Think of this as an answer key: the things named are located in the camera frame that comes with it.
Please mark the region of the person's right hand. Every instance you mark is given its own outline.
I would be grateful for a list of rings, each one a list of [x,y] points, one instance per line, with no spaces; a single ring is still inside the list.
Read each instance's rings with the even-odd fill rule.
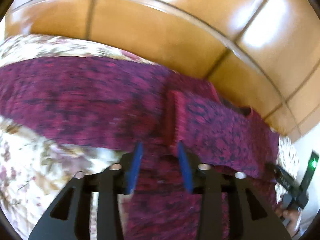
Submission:
[[[301,210],[284,209],[282,202],[279,202],[275,209],[275,213],[278,217],[283,216],[285,219],[289,220],[286,229],[291,237],[295,236],[299,231]]]

